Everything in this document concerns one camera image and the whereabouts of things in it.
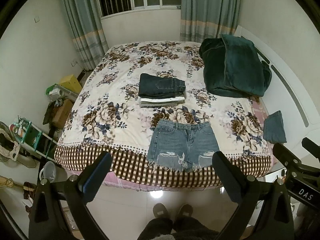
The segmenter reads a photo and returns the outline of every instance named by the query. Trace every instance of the screw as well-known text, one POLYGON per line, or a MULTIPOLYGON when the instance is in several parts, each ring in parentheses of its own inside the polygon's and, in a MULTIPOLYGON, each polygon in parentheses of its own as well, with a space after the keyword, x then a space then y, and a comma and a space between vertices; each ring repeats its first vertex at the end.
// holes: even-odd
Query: screw
POLYGON ((277 182, 278 182, 279 185, 283 185, 283 180, 282 179, 280 179, 280 178, 277 179, 277 182))
POLYGON ((252 176, 252 175, 248 175, 248 176, 247 176, 247 180, 248 180, 248 181, 255 181, 255 179, 256 179, 256 178, 255 178, 254 176, 252 176))
POLYGON ((48 182, 47 179, 43 179, 43 180, 40 181, 41 185, 45 185, 45 184, 47 184, 47 182, 48 182))
POLYGON ((78 179, 78 175, 71 175, 69 180, 76 181, 78 179))

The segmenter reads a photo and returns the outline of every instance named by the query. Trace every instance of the floral blanket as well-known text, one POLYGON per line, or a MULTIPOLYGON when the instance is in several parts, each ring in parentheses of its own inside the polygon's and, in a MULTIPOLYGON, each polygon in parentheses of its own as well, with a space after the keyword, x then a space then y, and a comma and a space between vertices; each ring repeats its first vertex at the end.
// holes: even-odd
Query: floral blanket
POLYGON ((55 158, 64 168, 83 170, 103 150, 112 170, 128 181, 164 187, 208 187, 219 183, 212 167, 172 172, 145 159, 160 119, 196 124, 209 121, 220 150, 246 174, 263 176, 271 153, 263 140, 252 101, 207 93, 200 43, 140 42, 112 47, 88 78, 58 142, 55 158), (176 107, 140 108, 141 73, 177 77, 186 84, 185 102, 176 107))

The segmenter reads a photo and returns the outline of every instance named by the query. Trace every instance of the yellow box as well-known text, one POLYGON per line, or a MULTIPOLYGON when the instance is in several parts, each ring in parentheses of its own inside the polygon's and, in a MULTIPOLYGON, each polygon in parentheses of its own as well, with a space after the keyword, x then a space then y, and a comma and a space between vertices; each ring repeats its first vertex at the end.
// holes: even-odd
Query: yellow box
POLYGON ((78 80, 76 79, 76 77, 74 75, 70 75, 70 76, 65 76, 63 77, 60 82, 59 85, 79 94, 82 90, 82 86, 80 85, 80 83, 78 82, 78 80))

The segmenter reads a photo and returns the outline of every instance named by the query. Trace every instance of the curtain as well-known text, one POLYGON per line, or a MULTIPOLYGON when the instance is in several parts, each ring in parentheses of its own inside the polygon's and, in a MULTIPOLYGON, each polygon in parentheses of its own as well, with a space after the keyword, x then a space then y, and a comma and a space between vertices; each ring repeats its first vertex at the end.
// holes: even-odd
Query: curtain
POLYGON ((85 70, 93 70, 108 51, 95 0, 61 0, 73 43, 85 70))
POLYGON ((233 34, 238 24, 240 0, 181 0, 181 41, 202 42, 233 34))

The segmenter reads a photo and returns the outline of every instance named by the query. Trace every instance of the white headboard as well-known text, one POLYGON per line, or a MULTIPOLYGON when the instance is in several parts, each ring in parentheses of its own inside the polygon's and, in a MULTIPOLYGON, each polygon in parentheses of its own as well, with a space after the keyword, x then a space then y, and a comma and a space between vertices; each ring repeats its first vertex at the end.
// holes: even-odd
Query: white headboard
POLYGON ((259 58, 269 64, 272 79, 262 101, 269 114, 281 110, 287 138, 284 145, 302 159, 309 154, 301 146, 304 137, 320 145, 320 115, 312 99, 291 68, 268 45, 239 25, 234 35, 251 40, 259 58))

